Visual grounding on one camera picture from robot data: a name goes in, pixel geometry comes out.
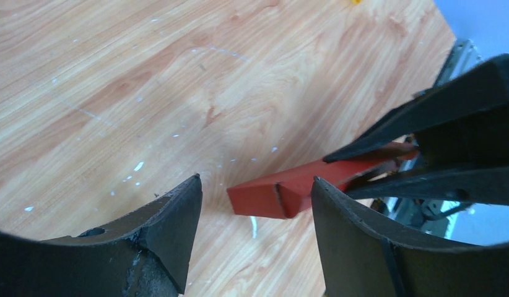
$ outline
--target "table surface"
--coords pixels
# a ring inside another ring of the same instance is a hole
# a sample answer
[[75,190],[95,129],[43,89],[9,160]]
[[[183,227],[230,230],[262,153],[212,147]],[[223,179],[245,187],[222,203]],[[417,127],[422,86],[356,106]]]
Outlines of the table surface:
[[187,296],[320,296],[311,212],[234,216],[225,189],[350,142],[432,85],[431,0],[0,1],[0,230],[79,233],[194,173]]

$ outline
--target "blue surface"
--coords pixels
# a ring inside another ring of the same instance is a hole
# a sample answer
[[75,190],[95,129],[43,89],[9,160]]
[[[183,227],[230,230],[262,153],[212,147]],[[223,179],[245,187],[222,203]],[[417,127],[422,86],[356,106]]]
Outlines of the blue surface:
[[[509,0],[435,3],[455,35],[472,40],[484,59],[509,53]],[[509,207],[476,204],[459,213],[450,239],[480,245],[509,241]]]

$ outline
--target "light wood surface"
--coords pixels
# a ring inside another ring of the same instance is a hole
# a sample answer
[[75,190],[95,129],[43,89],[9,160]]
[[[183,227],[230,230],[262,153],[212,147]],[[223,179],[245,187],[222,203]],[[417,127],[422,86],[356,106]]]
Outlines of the light wood surface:
[[226,187],[350,142],[453,42],[431,0],[0,1],[0,230],[76,236],[198,172],[186,295],[321,296],[311,212],[253,239]]

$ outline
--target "wooden tabletop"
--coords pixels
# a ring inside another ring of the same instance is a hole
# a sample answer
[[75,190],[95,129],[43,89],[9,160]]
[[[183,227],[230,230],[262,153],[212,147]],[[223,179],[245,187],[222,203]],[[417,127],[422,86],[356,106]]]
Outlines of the wooden tabletop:
[[454,39],[431,0],[0,1],[0,230],[76,236],[200,173],[186,295],[321,296],[311,212],[253,238],[225,189],[350,142]]

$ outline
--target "wooden table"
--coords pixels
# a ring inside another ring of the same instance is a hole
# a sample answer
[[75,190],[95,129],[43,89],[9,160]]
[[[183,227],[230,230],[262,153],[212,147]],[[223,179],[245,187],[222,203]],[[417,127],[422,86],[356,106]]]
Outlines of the wooden table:
[[431,0],[0,1],[0,230],[76,236],[198,172],[186,295],[320,296],[311,212],[253,239],[225,189],[350,142],[453,42]]

